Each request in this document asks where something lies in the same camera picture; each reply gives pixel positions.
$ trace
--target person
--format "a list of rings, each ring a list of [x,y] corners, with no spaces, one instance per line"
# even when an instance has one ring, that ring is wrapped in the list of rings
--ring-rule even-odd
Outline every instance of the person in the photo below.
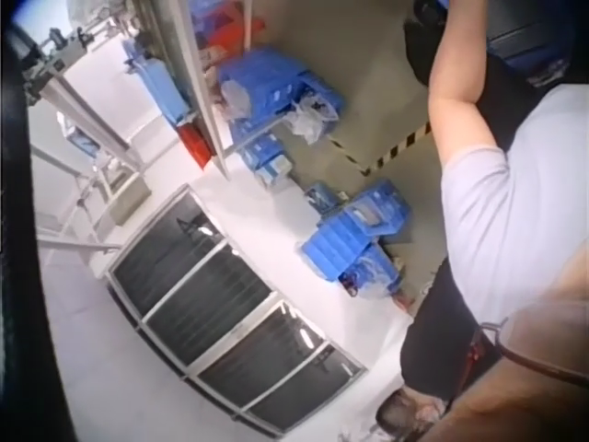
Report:
[[[586,259],[589,88],[553,88],[505,154],[476,106],[486,15],[487,0],[450,1],[428,109],[456,285],[478,322],[501,322]]]
[[[453,12],[456,12],[456,3],[454,2]],[[443,23],[432,23],[431,20],[423,23],[410,15],[404,24],[404,30],[410,65],[417,78],[427,85],[433,58],[443,36]],[[550,88],[532,87],[502,60],[485,53],[484,49],[481,52],[486,58],[484,87],[479,99],[471,106],[476,106],[496,145],[509,157],[508,152],[517,138],[518,127],[550,92]],[[572,64],[578,66],[578,60],[579,57],[573,57]],[[575,67],[573,75],[568,73],[567,77],[572,80],[586,78],[586,69],[585,75],[579,76],[582,71],[583,69]],[[509,100],[509,106],[505,105],[506,100]],[[580,249],[581,252],[577,252],[572,260],[576,260],[577,264],[569,265],[569,270],[563,273],[574,273],[573,269],[577,269],[576,277],[566,278],[569,281],[582,281],[583,275],[586,275],[581,264],[586,262],[586,252],[583,251],[583,246]],[[414,433],[419,433],[420,428],[427,426],[427,423],[416,419],[415,410],[425,407],[440,411],[448,404],[452,395],[456,394],[458,377],[463,371],[461,367],[464,366],[468,352],[468,341],[476,328],[477,320],[464,303],[446,259],[437,272],[430,294],[408,330],[401,350],[401,370],[405,386],[381,405],[376,414],[380,426],[387,428],[391,435],[402,434],[404,431],[407,434],[407,427],[412,428]],[[482,376],[499,359],[498,352],[484,336],[483,348],[486,356],[473,366],[465,387]],[[434,415],[434,420],[440,416],[441,413]]]
[[[404,385],[378,408],[376,422],[390,435],[420,434],[444,415],[450,402],[501,357],[486,335],[476,360],[469,350],[479,325],[456,288],[444,260],[401,347]]]
[[[583,374],[585,387],[556,380],[504,358],[420,440],[586,440],[589,432],[589,358],[586,357],[589,297],[586,291],[560,291],[558,297],[566,299],[570,293],[582,298],[583,302],[534,306],[528,312],[530,314],[518,315],[523,318],[514,324],[517,325],[514,331],[520,331],[516,337],[520,354],[537,356],[550,366],[550,370],[566,367]]]

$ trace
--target metal pipe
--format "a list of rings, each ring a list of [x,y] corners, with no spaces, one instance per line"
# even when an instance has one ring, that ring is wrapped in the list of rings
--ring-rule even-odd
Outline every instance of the metal pipe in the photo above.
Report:
[[[204,71],[202,68],[201,55],[199,48],[194,38],[194,28],[191,21],[191,12],[188,8],[186,0],[171,0],[169,2],[169,10],[174,22],[174,29],[178,35],[178,42],[182,50],[182,58],[189,74],[190,86],[198,101],[199,110],[202,118],[209,131],[211,140],[213,141],[214,151],[216,153],[215,163],[221,170],[221,173],[229,179],[229,172],[225,163],[225,153],[223,143],[221,143],[221,136],[219,135],[219,128],[214,120],[213,102],[209,94],[209,89],[206,86],[204,79]]]
[[[44,150],[41,150],[40,148],[38,148],[33,143],[30,143],[30,153],[32,155],[34,155],[35,157],[37,157],[38,159],[42,159],[46,163],[49,163],[52,166],[55,166],[59,170],[62,170],[63,172],[72,175],[74,178],[90,179],[90,177],[86,173],[65,164],[64,162],[62,162],[61,159],[58,159],[58,158],[48,154]]]
[[[93,242],[76,241],[38,234],[37,244],[40,248],[74,251],[112,251],[122,248],[122,244],[96,244]]]
[[[129,144],[88,105],[63,76],[56,75],[40,95],[96,138],[100,146],[111,155],[134,171],[141,168],[140,161],[130,155]]]
[[[244,35],[244,49],[249,51],[251,49],[251,20],[253,19],[253,0],[243,1],[244,10],[244,21],[245,21],[245,34]]]

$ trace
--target black pants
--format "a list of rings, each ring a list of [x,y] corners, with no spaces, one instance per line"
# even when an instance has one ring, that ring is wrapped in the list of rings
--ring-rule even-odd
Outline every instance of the black pants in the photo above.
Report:
[[[407,58],[418,80],[426,86],[442,32],[415,22],[405,24]],[[547,91],[535,89],[502,60],[488,55],[485,88],[477,107],[502,150],[509,149],[517,128]],[[453,399],[477,327],[446,258],[401,349],[405,384],[445,401]],[[466,387],[500,358],[493,344],[483,339],[486,354],[472,367]]]

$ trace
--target blue plastic crate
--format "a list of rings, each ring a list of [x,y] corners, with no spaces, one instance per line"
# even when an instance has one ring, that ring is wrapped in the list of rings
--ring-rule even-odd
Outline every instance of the blue plastic crate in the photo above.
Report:
[[[377,244],[369,245],[340,279],[351,295],[371,299],[390,297],[398,292],[402,280],[395,264]]]
[[[337,281],[370,243],[345,212],[326,219],[300,251],[314,270],[328,281]]]
[[[274,157],[254,172],[254,177],[266,190],[280,190],[285,184],[293,163],[284,154]]]
[[[229,130],[234,143],[237,143],[257,130],[257,126],[248,120],[235,120],[229,123]],[[237,152],[251,171],[258,170],[279,155],[285,155],[283,142],[271,133],[259,136]]]
[[[164,62],[156,58],[145,59],[143,48],[134,39],[123,41],[122,48],[130,57],[126,63],[141,78],[162,115],[173,126],[178,125],[189,114],[190,108]]]
[[[379,180],[360,193],[344,211],[371,238],[396,235],[405,226],[410,207],[389,180]]]
[[[319,181],[305,191],[306,200],[321,216],[332,213],[341,205],[338,195],[325,183]]]
[[[233,80],[242,86],[249,96],[250,119],[264,122],[288,109],[300,96],[303,84],[299,75],[305,70],[296,60],[264,48],[220,64],[217,77],[220,84]]]
[[[256,171],[279,155],[284,155],[285,151],[283,143],[276,136],[267,134],[259,137],[252,144],[245,145],[239,149],[238,153],[248,169]]]

